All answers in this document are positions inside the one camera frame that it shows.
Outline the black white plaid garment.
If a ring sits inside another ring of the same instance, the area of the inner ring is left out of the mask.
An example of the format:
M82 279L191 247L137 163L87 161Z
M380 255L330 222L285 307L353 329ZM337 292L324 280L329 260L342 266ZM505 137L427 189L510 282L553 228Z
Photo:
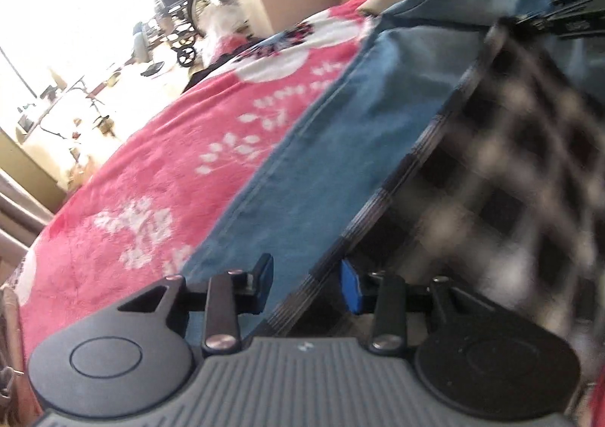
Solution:
M265 334L353 323L318 307L343 256L422 284L468 283L582 352L604 343L604 107L528 30L487 34L435 122L271 315Z

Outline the pink floral bed blanket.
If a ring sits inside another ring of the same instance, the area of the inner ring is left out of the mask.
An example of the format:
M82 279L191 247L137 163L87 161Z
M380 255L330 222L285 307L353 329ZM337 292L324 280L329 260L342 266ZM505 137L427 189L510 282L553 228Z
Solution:
M362 0L240 53L132 134L59 210L10 280L22 349L179 272L236 193L343 73Z

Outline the dark blue jeans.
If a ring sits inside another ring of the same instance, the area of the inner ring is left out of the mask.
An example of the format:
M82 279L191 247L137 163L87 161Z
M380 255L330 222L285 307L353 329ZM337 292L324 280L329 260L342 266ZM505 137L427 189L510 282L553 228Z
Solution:
M275 262L267 305L244 337L288 332L357 239L359 217L477 57L492 18L384 14L183 267L193 282Z

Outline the light blue jeans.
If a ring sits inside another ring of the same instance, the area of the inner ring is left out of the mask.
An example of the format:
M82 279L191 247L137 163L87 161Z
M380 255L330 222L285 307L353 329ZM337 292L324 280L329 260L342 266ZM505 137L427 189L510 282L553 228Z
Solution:
M500 18L543 11L551 0L403 0L391 6L379 37L397 44L397 69L408 87L446 97L478 57Z

